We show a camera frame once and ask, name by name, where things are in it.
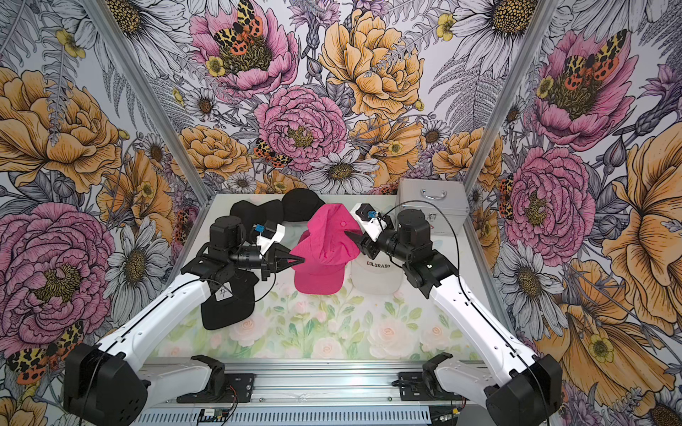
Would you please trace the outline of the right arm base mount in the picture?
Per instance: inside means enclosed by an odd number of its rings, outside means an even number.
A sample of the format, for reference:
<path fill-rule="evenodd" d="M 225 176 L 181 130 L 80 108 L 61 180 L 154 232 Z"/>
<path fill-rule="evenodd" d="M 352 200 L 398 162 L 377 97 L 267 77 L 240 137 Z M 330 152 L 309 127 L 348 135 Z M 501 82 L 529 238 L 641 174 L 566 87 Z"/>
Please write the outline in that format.
<path fill-rule="evenodd" d="M 452 360 L 451 353 L 440 353 L 422 365 L 420 372 L 401 372 L 391 385 L 399 390 L 401 401 L 459 401 L 466 398 L 446 392 L 436 377 L 436 367 L 446 360 Z"/>

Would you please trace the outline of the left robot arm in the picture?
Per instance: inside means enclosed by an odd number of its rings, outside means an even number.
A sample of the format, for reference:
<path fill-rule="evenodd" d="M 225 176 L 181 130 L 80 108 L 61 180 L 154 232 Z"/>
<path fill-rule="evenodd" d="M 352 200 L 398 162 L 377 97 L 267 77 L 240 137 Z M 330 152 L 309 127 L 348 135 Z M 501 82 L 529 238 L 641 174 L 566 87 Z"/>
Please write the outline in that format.
<path fill-rule="evenodd" d="M 284 226 L 273 221 L 246 229 L 238 217 L 217 218 L 209 240 L 152 303 L 96 344 L 78 344 L 67 355 L 63 408 L 91 424 L 130 425 L 145 408 L 167 399 L 222 397 L 225 367 L 210 357 L 195 356 L 168 373 L 141 369 L 195 308 L 207 330 L 248 319 L 259 301 L 256 284 L 305 261 L 282 245 L 284 235 Z"/>

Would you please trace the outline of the black cap back centre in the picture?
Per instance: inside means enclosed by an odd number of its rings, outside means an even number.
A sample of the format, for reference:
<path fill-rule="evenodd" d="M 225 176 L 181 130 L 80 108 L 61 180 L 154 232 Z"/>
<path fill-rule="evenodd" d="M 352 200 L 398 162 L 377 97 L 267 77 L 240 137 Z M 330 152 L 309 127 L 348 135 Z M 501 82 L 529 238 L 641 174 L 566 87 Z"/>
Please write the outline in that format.
<path fill-rule="evenodd" d="M 317 193 L 306 188 L 292 189 L 281 200 L 284 222 L 301 223 L 309 221 L 325 202 Z"/>

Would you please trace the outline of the pink cap back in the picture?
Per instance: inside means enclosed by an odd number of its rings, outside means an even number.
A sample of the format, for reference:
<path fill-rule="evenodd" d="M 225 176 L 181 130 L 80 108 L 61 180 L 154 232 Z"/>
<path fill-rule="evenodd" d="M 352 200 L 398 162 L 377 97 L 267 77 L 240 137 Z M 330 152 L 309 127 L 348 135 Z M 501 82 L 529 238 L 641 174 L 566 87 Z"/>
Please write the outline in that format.
<path fill-rule="evenodd" d="M 296 271 L 316 273 L 317 270 L 341 268 L 355 260 L 360 250 L 346 232 L 358 234 L 360 227 L 343 204 L 325 204 L 307 224 L 307 236 L 291 250 L 305 262 Z"/>

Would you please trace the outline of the pink cap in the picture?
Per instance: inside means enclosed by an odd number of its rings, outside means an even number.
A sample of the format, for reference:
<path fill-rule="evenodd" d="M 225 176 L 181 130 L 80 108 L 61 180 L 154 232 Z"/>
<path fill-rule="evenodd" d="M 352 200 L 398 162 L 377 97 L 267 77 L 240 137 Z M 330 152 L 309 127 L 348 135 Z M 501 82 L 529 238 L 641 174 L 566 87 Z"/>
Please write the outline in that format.
<path fill-rule="evenodd" d="M 314 296 L 329 296 L 341 290 L 346 268 L 344 266 L 294 267 L 294 284 L 300 293 Z"/>
<path fill-rule="evenodd" d="M 346 232 L 358 234 L 360 227 L 343 204 L 325 204 L 307 224 L 307 236 L 291 250 L 305 262 L 296 271 L 316 273 L 317 270 L 341 268 L 355 260 L 360 250 Z"/>

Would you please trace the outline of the floral table mat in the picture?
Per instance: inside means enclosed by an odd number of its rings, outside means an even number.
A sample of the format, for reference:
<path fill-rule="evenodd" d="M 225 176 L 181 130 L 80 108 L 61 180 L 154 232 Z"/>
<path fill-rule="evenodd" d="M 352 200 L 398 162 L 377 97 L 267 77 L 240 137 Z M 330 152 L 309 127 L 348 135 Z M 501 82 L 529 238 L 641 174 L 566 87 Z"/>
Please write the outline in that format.
<path fill-rule="evenodd" d="M 439 353 L 481 358 L 452 319 L 409 285 L 389 296 L 373 296 L 346 282 L 331 296 L 279 285 L 248 319 L 219 330 L 205 329 L 200 311 L 194 311 L 152 354 L 219 360 L 428 360 Z"/>

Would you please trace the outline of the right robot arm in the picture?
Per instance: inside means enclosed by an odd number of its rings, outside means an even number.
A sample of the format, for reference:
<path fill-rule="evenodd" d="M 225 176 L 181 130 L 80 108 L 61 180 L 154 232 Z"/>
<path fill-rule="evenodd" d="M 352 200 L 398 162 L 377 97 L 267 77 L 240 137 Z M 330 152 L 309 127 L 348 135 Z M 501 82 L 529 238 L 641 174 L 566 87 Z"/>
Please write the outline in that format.
<path fill-rule="evenodd" d="M 561 366 L 551 355 L 536 355 L 474 296 L 459 266 L 434 248 L 424 213 L 404 209 L 392 221 L 359 203 L 351 215 L 361 229 L 348 237 L 362 254 L 401 261 L 408 283 L 450 317 L 486 365 L 471 367 L 441 353 L 422 367 L 426 391 L 484 406 L 497 425 L 550 424 L 562 402 Z"/>

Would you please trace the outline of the white Colorado cap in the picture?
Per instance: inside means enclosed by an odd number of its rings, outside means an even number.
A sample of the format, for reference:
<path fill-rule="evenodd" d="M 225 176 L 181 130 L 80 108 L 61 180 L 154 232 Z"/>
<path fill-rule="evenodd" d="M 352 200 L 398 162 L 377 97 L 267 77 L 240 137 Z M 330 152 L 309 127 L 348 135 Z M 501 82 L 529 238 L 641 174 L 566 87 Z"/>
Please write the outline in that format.
<path fill-rule="evenodd" d="M 401 287 L 403 278 L 401 268 L 392 264 L 383 252 L 374 259 L 360 254 L 350 264 L 350 279 L 354 287 L 365 294 L 392 295 Z"/>

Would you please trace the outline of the pink cap front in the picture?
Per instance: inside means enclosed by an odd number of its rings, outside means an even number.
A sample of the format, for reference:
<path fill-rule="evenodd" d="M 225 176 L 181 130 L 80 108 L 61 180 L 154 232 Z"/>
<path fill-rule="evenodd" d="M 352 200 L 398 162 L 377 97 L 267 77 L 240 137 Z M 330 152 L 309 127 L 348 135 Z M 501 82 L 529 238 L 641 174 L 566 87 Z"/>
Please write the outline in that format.
<path fill-rule="evenodd" d="M 341 290 L 346 268 L 344 266 L 294 267 L 294 284 L 300 293 L 314 296 L 329 296 Z"/>

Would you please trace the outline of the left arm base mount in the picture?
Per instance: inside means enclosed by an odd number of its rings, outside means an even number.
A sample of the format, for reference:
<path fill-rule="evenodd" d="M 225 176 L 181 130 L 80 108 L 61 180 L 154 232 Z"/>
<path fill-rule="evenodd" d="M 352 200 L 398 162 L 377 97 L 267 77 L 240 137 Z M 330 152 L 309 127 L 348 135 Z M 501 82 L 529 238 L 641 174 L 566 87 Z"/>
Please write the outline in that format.
<path fill-rule="evenodd" d="M 179 404 L 200 403 L 249 403 L 254 388 L 255 374 L 229 373 L 221 361 L 205 355 L 190 358 L 200 367 L 209 369 L 207 383 L 197 392 L 185 392 L 177 397 Z"/>

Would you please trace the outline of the black cap back left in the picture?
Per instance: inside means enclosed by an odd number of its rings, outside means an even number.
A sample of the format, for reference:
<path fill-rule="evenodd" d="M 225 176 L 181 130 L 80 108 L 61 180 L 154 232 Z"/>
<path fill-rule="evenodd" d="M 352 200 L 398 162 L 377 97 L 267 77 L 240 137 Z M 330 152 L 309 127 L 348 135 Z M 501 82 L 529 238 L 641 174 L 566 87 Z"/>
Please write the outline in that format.
<path fill-rule="evenodd" d="M 272 200 L 259 205 L 239 201 L 231 207 L 230 215 L 239 218 L 246 231 L 250 231 L 254 225 L 264 225 L 268 221 L 277 224 L 284 222 L 283 207 L 280 200 Z"/>

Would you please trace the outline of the black cap with white logo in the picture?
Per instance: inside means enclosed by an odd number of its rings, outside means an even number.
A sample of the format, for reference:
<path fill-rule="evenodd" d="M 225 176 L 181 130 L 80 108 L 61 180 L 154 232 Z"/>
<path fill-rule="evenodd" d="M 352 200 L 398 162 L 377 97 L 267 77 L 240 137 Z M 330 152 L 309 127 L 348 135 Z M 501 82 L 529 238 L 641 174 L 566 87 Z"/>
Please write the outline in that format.
<path fill-rule="evenodd" d="M 225 283 L 209 279 L 210 297 L 201 304 L 202 324 L 207 330 L 217 330 L 245 321 L 254 312 L 255 273 L 237 270 Z"/>

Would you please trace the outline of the silver first aid case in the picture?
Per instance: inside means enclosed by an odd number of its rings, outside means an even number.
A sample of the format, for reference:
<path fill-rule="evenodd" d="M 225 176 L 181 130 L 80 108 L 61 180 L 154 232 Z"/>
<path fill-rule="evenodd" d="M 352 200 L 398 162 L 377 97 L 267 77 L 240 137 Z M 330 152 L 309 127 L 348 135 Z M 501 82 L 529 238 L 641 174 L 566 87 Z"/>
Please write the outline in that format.
<path fill-rule="evenodd" d="M 461 182 L 403 179 L 397 191 L 399 209 L 419 209 L 433 234 L 451 235 L 449 224 L 458 232 L 469 216 L 469 203 Z"/>

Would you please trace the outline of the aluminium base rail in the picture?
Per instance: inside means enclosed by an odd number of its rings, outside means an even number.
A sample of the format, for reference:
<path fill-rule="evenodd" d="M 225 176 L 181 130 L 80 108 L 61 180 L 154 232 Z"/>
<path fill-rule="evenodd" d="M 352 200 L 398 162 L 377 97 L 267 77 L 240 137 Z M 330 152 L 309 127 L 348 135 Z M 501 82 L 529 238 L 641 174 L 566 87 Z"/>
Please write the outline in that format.
<path fill-rule="evenodd" d="M 186 367 L 191 361 L 156 364 L 141 372 L 168 373 L 175 367 Z M 468 400 L 401 401 L 399 390 L 391 383 L 401 372 L 420 372 L 423 364 L 386 361 L 225 364 L 229 373 L 256 375 L 249 403 L 179 404 L 175 397 L 145 408 L 130 425 L 454 424 L 468 404 L 480 406 Z"/>

